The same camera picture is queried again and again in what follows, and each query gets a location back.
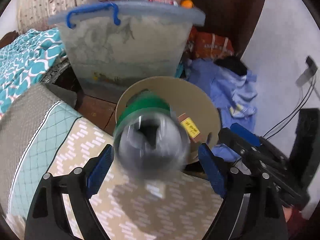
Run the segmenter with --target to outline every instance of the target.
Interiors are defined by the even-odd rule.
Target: black cloth
[[[247,67],[236,56],[228,56],[224,59],[217,59],[214,63],[220,67],[230,69],[238,76],[244,76],[247,74]]]

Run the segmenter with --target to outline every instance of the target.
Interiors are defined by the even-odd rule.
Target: teal patterned blanket
[[[65,58],[59,30],[35,29],[0,49],[0,119],[13,101],[39,82],[59,58]]]

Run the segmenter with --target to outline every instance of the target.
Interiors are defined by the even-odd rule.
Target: brown wooden panel
[[[111,118],[105,127],[104,131],[110,135],[113,135],[113,131],[116,128],[116,111],[113,111]]]
[[[265,0],[192,0],[206,14],[199,31],[231,39],[236,53],[242,54],[259,20]]]
[[[104,130],[115,108],[116,104],[114,103],[84,95],[77,111]]]
[[[16,31],[9,32],[3,38],[0,40],[0,49],[3,47],[9,45],[11,42],[13,42],[19,34]]]

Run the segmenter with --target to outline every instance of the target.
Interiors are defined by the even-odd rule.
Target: orange package
[[[234,50],[229,38],[221,37],[213,33],[197,33],[193,51],[194,59],[225,58],[233,54]]]
[[[191,42],[194,43],[194,42],[196,41],[197,35],[198,35],[198,31],[197,31],[197,29],[193,26],[193,27],[191,28],[188,41],[191,41]]]

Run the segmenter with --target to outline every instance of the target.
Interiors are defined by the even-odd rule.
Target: blue bucket handle
[[[74,27],[76,27],[75,24],[70,23],[70,18],[73,14],[91,13],[91,12],[106,10],[106,9],[109,9],[109,7],[113,7],[113,22],[115,23],[115,25],[119,26],[121,23],[120,19],[118,18],[119,8],[118,8],[118,5],[112,2],[83,5],[78,8],[74,8],[68,12],[66,17],[66,24],[70,29],[73,29]]]

